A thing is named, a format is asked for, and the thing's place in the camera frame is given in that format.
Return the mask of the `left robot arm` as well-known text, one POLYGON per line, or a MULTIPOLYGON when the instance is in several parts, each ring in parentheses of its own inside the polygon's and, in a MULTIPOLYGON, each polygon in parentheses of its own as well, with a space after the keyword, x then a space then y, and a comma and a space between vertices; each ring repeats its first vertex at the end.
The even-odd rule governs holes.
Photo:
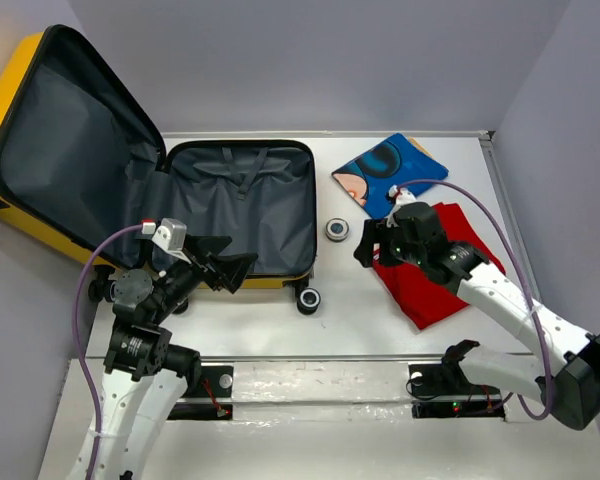
POLYGON ((102 382, 85 377, 94 414, 71 479, 141 478, 173 407, 201 383, 199 352, 172 344, 162 322, 200 283, 236 292, 258 258, 222 255, 231 242, 227 236, 195 237, 166 226, 155 229, 152 242, 176 261, 157 278, 134 269, 114 284, 102 382))

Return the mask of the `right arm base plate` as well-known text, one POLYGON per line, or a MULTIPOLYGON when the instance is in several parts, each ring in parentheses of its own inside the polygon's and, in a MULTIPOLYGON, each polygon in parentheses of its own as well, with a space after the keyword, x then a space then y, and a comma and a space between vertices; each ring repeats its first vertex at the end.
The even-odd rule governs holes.
POLYGON ((501 391, 492 386, 470 384, 448 372, 442 364, 410 367, 406 393, 412 400, 415 419, 506 417, 501 391))

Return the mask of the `yellow hard-shell suitcase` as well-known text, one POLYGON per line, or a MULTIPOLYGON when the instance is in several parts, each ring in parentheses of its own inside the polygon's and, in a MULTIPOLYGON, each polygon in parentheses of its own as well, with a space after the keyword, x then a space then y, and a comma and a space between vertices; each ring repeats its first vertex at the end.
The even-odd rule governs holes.
POLYGON ((253 253, 248 288, 291 286, 297 309, 321 302, 312 151, 288 139, 196 140, 167 147, 149 116, 77 30, 25 37, 0 76, 0 224, 77 261, 167 269, 172 258, 130 234, 170 217, 193 236, 253 253))

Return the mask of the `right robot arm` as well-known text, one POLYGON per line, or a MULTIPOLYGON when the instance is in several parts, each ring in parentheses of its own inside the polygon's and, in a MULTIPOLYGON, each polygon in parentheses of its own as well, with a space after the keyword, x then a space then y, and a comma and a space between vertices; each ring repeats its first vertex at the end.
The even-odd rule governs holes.
POLYGON ((569 323, 535 300, 472 244, 450 240, 432 206, 403 204, 386 218, 366 220, 354 257, 365 268, 373 263, 416 267, 531 353, 517 357, 464 340, 441 359, 440 379, 448 390, 493 386, 543 404, 573 430, 586 428, 600 414, 600 333, 569 323))

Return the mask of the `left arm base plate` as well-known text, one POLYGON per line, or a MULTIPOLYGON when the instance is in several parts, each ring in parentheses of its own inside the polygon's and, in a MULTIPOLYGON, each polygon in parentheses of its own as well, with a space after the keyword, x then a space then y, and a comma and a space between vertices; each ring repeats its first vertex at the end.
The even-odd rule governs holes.
POLYGON ((231 421, 233 376, 234 367, 231 365, 203 365, 200 381, 176 402, 168 420, 231 421))

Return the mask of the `red shirt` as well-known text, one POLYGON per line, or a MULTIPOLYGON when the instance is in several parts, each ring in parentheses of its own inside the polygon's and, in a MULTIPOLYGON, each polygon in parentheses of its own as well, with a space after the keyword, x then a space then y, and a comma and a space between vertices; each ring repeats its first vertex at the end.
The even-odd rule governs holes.
MULTIPOLYGON (((450 240, 466 241, 477 247, 488 256, 489 260, 503 274, 506 273, 502 262, 479 238, 458 204, 437 203, 433 208, 438 213, 441 224, 450 240)), ((379 263, 378 247, 374 248, 373 269, 401 311, 419 330, 424 330, 468 306, 467 303, 448 292, 442 286, 431 283, 413 265, 382 266, 379 263)))

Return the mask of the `blue cartoon print shirt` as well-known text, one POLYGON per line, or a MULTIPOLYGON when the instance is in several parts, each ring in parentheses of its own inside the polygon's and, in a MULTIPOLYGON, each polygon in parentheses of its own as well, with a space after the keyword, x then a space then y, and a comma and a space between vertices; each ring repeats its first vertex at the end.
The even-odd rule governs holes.
POLYGON ((388 191, 412 180, 445 180, 448 169, 421 145, 396 133, 334 170, 331 175, 373 219, 392 208, 388 191))

